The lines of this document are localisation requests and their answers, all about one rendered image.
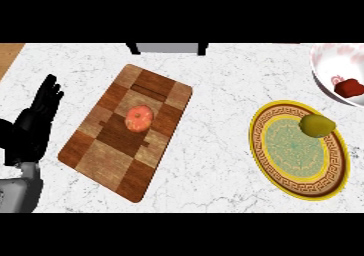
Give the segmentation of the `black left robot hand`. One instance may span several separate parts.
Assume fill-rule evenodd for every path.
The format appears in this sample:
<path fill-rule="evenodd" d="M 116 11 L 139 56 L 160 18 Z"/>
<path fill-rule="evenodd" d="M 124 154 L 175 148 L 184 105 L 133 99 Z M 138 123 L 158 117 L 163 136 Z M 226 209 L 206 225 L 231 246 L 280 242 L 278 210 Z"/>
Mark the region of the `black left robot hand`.
<path fill-rule="evenodd" d="M 49 142 L 52 121 L 64 96 L 57 77 L 49 74 L 39 87 L 31 106 L 14 123 L 0 118 L 0 148 L 5 150 L 5 166 L 39 162 Z"/>

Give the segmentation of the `yellow patterned plate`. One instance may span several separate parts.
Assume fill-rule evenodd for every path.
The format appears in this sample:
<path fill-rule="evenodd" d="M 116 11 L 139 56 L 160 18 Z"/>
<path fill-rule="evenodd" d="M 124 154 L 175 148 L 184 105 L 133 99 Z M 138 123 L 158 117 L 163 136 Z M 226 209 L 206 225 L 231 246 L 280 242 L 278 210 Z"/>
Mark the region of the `yellow patterned plate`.
<path fill-rule="evenodd" d="M 306 104 L 278 100 L 260 107 L 250 122 L 253 159 L 272 184 L 291 196 L 311 201 L 331 198 L 350 174 L 347 146 L 337 129 L 321 138 L 299 127 L 306 115 L 321 113 Z"/>

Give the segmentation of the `yellow-green bell pepper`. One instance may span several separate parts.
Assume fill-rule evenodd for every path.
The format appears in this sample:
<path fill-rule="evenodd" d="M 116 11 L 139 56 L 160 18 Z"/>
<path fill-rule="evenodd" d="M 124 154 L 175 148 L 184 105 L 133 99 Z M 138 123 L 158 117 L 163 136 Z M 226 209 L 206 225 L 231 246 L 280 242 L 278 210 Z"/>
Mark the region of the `yellow-green bell pepper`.
<path fill-rule="evenodd" d="M 336 123 L 322 115 L 306 115 L 299 123 L 302 132 L 313 137 L 325 137 L 336 129 Z"/>

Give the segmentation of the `white bowl with pink print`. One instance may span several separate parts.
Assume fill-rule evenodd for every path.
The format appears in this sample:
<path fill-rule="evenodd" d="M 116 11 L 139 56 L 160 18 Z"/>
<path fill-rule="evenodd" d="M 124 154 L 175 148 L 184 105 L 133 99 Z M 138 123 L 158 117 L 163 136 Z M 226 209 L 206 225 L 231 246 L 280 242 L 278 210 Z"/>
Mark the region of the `white bowl with pink print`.
<path fill-rule="evenodd" d="M 364 43 L 316 43 L 309 53 L 311 69 L 316 83 L 327 95 L 350 106 L 364 108 L 364 94 L 343 98 L 336 84 L 356 79 L 364 85 Z"/>

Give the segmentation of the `brown checkered wooden cutting board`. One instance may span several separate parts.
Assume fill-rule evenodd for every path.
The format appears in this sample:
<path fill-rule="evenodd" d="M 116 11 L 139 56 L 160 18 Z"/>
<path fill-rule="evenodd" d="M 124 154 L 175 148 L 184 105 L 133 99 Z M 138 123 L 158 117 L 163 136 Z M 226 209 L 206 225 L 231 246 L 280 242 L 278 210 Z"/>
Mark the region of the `brown checkered wooden cutting board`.
<path fill-rule="evenodd" d="M 70 168 L 132 202 L 144 198 L 191 95 L 191 86 L 126 65 L 58 153 Z M 124 119 L 139 105 L 153 121 L 133 132 Z"/>

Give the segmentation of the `orange round fruit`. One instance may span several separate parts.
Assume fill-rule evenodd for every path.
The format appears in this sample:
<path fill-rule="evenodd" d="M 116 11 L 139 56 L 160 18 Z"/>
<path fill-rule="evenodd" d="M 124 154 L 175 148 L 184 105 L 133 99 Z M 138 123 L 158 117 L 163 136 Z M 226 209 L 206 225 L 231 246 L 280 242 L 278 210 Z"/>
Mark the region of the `orange round fruit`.
<path fill-rule="evenodd" d="M 126 128 L 132 132 L 144 132 L 154 119 L 153 110 L 147 105 L 139 105 L 130 108 L 124 118 Z"/>

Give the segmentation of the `grey appliance with black legs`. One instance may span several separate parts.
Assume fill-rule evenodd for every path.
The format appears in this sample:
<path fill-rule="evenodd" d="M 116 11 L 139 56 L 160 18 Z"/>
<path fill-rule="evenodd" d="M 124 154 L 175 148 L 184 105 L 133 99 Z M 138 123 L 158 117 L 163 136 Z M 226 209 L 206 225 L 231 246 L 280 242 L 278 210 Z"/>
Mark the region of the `grey appliance with black legs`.
<path fill-rule="evenodd" d="M 130 53 L 195 53 L 198 56 L 206 55 L 207 43 L 127 43 Z"/>

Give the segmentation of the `dark red fruit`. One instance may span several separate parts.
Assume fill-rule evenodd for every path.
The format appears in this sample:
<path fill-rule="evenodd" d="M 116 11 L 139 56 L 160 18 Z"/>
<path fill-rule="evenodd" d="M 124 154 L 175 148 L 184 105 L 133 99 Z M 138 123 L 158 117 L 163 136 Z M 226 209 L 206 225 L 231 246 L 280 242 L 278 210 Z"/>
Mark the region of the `dark red fruit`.
<path fill-rule="evenodd" d="M 350 98 L 364 95 L 364 85 L 356 79 L 347 79 L 336 84 L 334 92 L 343 97 Z"/>

